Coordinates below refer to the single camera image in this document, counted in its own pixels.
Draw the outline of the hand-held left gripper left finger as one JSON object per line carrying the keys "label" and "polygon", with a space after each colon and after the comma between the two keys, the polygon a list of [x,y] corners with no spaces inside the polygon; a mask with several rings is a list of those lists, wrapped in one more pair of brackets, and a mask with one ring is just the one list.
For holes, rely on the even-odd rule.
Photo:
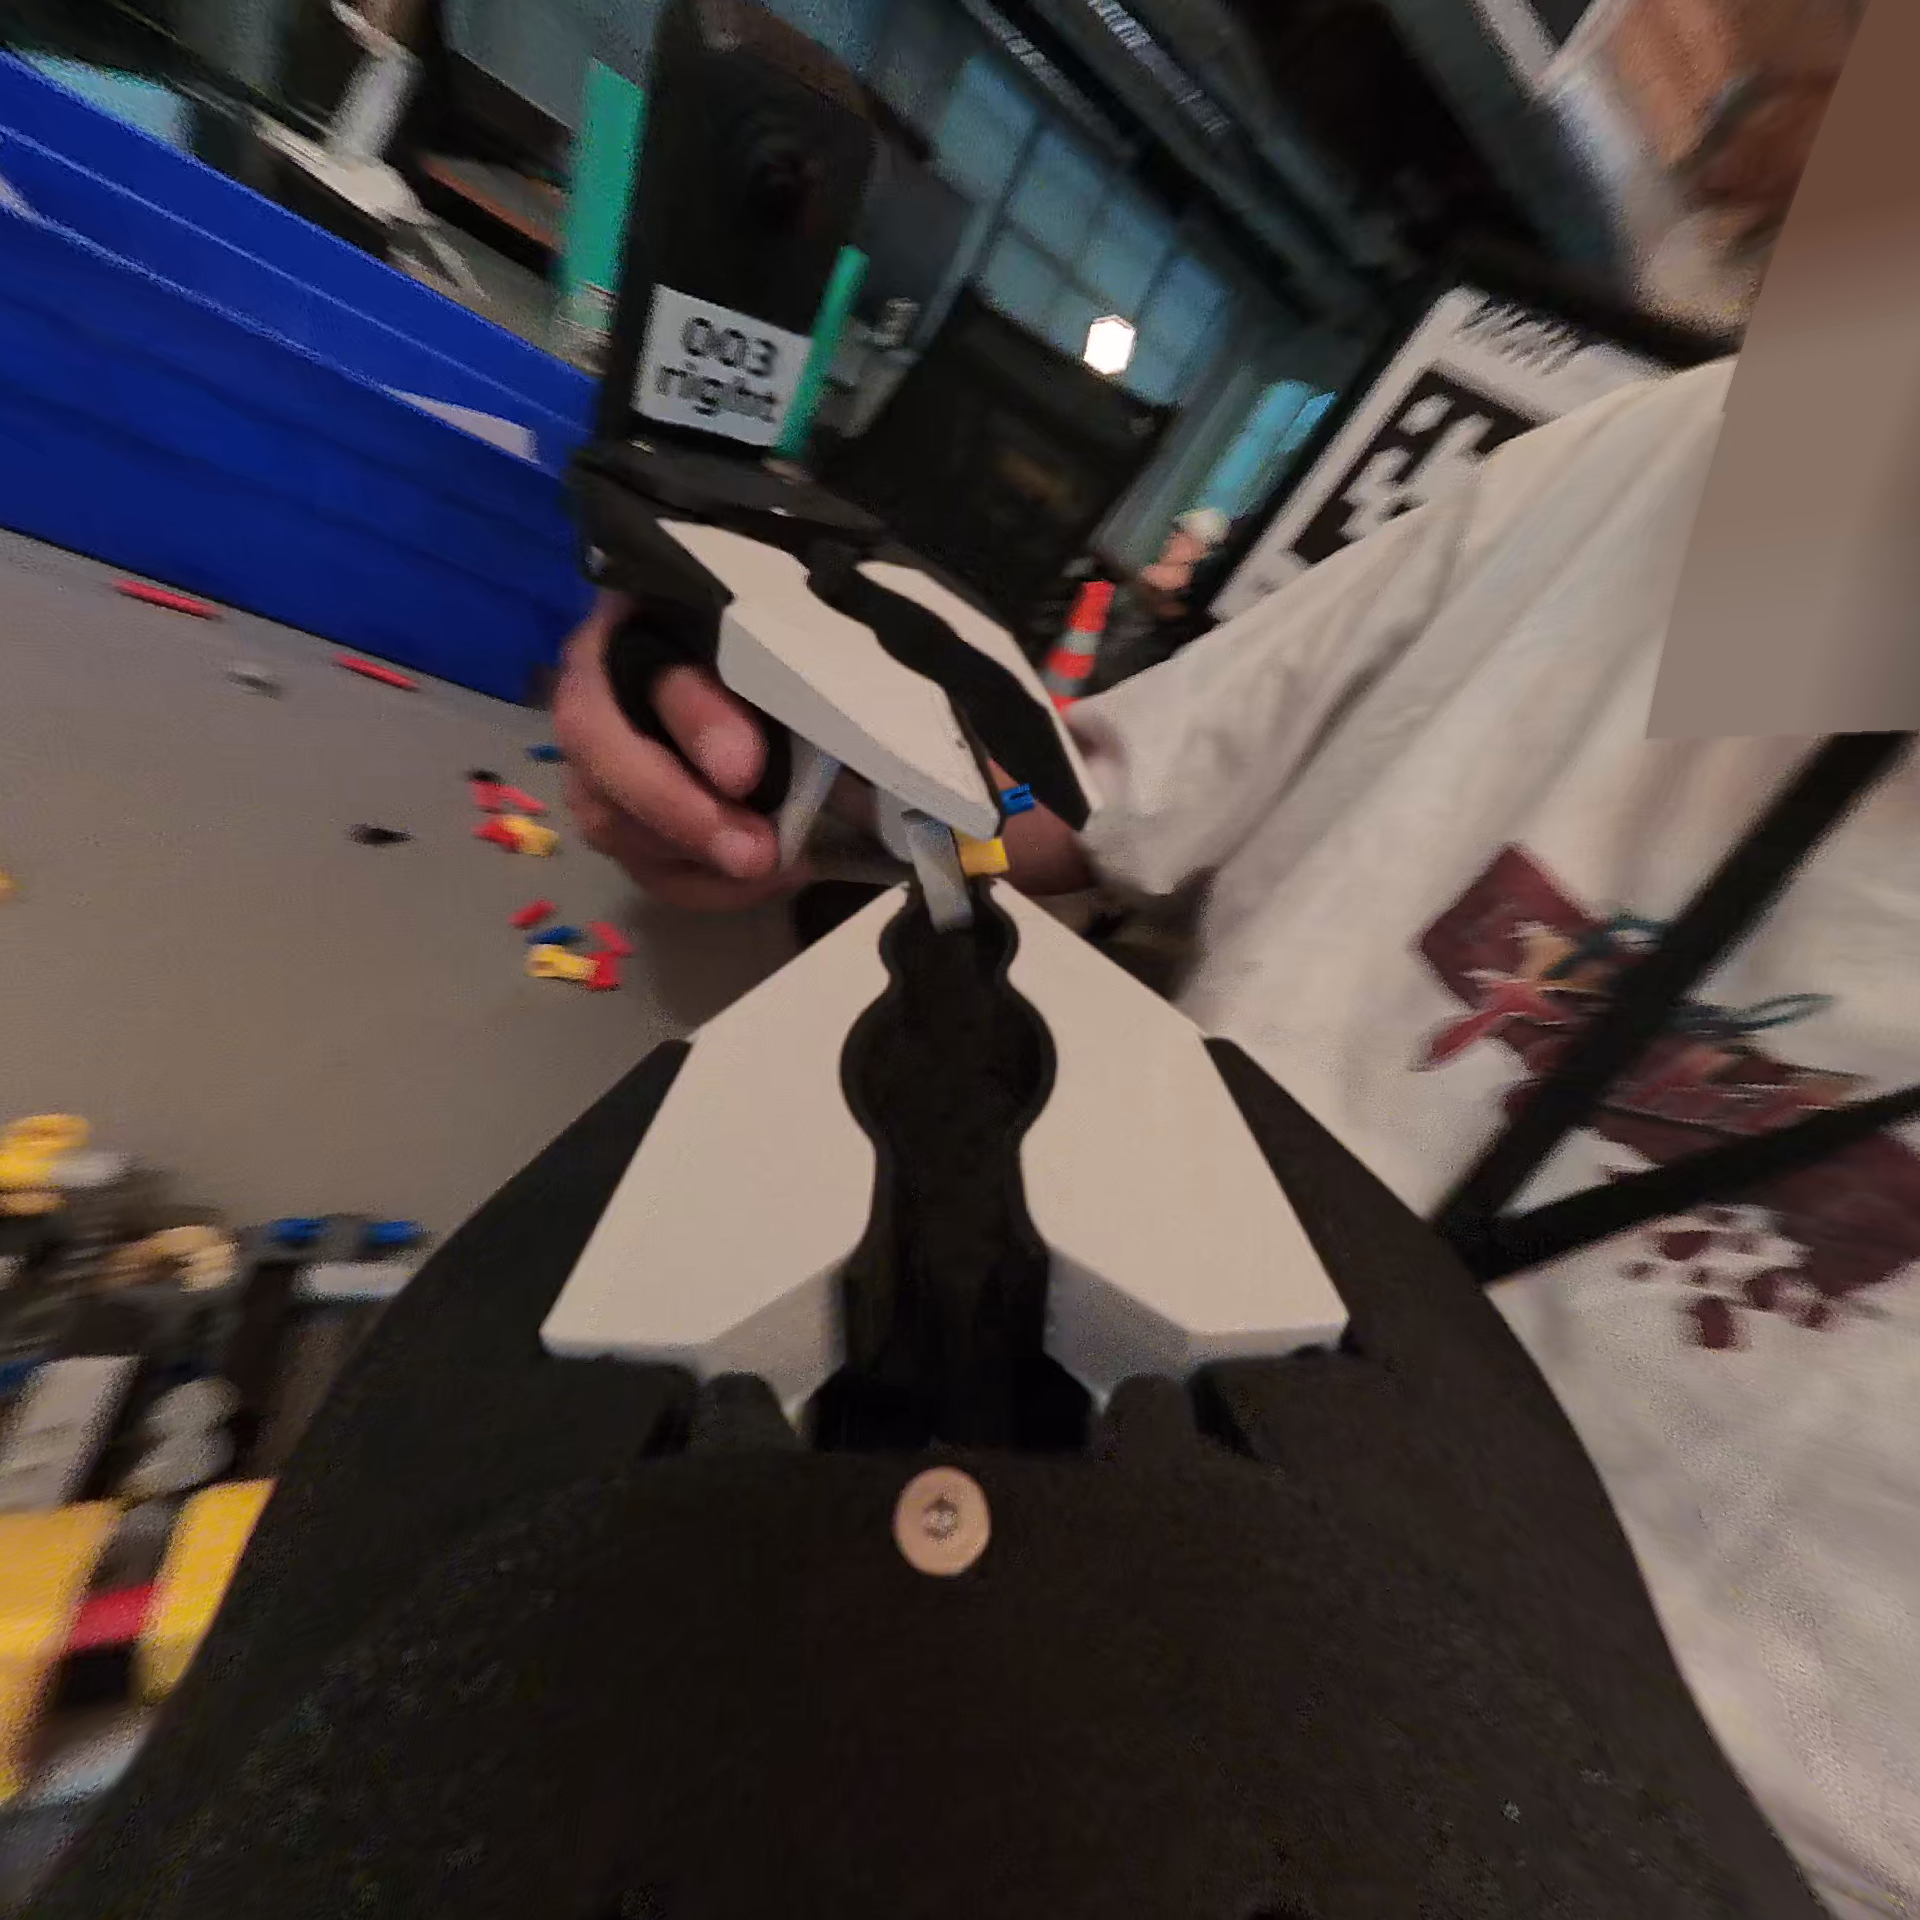
{"label": "hand-held left gripper left finger", "polygon": [[549,1356],[752,1376],[781,1412],[838,1371],[877,1191],[842,1054],[916,905],[893,885],[692,1037],[542,1320]]}

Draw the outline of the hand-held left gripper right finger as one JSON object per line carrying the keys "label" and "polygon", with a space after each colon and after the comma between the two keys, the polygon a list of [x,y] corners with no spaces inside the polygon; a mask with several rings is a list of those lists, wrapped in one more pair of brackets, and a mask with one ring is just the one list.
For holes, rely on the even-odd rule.
{"label": "hand-held left gripper right finger", "polygon": [[1117,1390],[1337,1347],[1347,1304],[1206,1037],[1009,884],[974,899],[1019,1074],[972,1126],[1041,1266],[1042,1357]]}

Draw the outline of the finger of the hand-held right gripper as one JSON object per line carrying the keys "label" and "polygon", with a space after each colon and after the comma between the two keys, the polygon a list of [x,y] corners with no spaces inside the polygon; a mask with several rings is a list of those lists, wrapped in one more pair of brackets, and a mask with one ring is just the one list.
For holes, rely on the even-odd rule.
{"label": "finger of the hand-held right gripper", "polygon": [[777,545],[676,516],[663,516],[661,531],[729,597],[717,618],[717,678],[793,736],[781,840],[808,838],[838,769],[944,828],[997,833],[997,785],[974,764],[952,698],[924,670],[901,666],[875,628],[829,608]]}
{"label": "finger of the hand-held right gripper", "polygon": [[1079,746],[1013,635],[972,597],[906,557],[851,552],[812,554],[812,595],[939,685],[982,757],[1041,809],[1086,828],[1091,785]]}

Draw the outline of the small yellow grey lego connector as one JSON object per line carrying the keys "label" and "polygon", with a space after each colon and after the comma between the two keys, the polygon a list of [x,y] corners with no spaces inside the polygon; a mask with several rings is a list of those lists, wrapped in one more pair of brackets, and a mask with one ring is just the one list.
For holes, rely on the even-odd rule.
{"label": "small yellow grey lego connector", "polygon": [[1009,846],[1009,826],[1037,810],[1027,782],[1001,782],[990,833],[952,828],[924,809],[878,793],[877,828],[889,852],[903,860],[919,888],[930,923],[939,932],[972,924],[972,885],[1009,881],[1037,896],[1041,884],[1034,860]]}

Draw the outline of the black yellow lego car chassis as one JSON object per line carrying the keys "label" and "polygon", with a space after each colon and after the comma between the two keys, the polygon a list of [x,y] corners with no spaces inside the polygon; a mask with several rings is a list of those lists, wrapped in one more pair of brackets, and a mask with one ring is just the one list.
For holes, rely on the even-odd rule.
{"label": "black yellow lego car chassis", "polygon": [[3,1796],[41,1811],[132,1758],[431,1237],[179,1208],[82,1117],[33,1114],[4,1120],[3,1238]]}

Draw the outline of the scattered loose lego pieces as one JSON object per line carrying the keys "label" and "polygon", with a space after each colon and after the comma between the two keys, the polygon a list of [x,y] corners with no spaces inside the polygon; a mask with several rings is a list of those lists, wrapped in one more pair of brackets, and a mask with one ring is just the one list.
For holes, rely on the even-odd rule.
{"label": "scattered loose lego pieces", "polygon": [[[221,610],[176,588],[138,579],[113,580],[113,593],[147,608],[214,621]],[[335,668],[368,685],[415,693],[418,682],[407,671],[368,655],[335,654]],[[463,777],[466,801],[473,809],[472,836],[516,858],[553,858],[561,852],[561,833],[547,818],[543,801],[521,789],[500,782],[491,773],[466,773]],[[622,987],[623,963],[633,953],[631,940],[610,923],[595,923],[588,930],[563,924],[553,899],[530,899],[507,921],[526,948],[524,973],[533,979],[564,982],[590,992],[613,992]]]}

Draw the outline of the person's right hand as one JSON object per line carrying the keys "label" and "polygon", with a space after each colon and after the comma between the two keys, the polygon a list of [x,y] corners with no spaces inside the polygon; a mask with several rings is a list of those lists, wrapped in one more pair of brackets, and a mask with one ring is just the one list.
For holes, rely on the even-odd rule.
{"label": "person's right hand", "polygon": [[665,666],[652,683],[663,736],[620,708],[608,645],[631,602],[596,593],[566,638],[550,687],[573,828],[645,899],[682,910],[747,910],[772,899],[861,905],[881,881],[783,865],[778,832],[752,809],[768,758],[753,711],[702,666]]}

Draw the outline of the orange traffic cone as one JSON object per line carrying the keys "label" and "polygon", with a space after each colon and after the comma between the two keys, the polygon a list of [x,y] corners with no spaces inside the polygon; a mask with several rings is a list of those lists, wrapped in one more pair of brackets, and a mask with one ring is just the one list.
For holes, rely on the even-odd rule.
{"label": "orange traffic cone", "polygon": [[1114,580],[1091,579],[1074,589],[1063,626],[1041,663],[1042,690],[1054,708],[1066,711],[1086,694],[1114,598]]}

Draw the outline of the green rod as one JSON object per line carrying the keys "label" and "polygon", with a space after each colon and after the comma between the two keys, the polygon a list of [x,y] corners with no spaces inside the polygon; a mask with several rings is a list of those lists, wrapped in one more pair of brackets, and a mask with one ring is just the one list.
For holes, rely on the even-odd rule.
{"label": "green rod", "polygon": [[829,373],[834,368],[835,352],[841,350],[853,318],[867,266],[867,252],[853,244],[842,245],[835,255],[820,309],[812,318],[804,371],[774,447],[774,457],[781,463],[804,460],[820,407],[829,393]]}

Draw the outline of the person's white printed shirt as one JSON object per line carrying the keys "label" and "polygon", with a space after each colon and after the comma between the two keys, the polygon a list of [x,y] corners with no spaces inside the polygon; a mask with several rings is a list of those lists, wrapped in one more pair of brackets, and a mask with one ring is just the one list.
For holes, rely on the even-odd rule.
{"label": "person's white printed shirt", "polygon": [[[1812,754],[1652,740],[1734,358],[1521,436],[1068,715],[1178,990],[1418,1213]],[[1915,1915],[1915,1120],[1494,1290],[1835,1915]]]}

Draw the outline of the black white marker board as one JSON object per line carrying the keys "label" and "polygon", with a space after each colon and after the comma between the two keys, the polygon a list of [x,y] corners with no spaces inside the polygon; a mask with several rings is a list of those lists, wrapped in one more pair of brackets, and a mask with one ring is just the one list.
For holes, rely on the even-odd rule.
{"label": "black white marker board", "polygon": [[1332,406],[1209,614],[1255,605],[1447,491],[1501,444],[1681,364],[1673,350],[1549,306],[1474,283],[1448,288],[1374,378]]}

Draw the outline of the blue plastic bin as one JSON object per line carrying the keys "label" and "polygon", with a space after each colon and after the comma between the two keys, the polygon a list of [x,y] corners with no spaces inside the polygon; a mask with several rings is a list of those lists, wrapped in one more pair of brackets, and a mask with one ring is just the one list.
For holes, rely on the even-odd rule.
{"label": "blue plastic bin", "polygon": [[4,55],[3,522],[529,703],[590,383]]}

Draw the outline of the teal post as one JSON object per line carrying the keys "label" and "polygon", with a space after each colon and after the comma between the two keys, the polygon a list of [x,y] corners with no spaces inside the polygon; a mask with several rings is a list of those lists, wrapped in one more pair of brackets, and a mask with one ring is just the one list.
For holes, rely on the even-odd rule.
{"label": "teal post", "polygon": [[575,366],[595,362],[613,333],[645,114],[643,85],[588,62],[566,161],[555,309],[555,350]]}

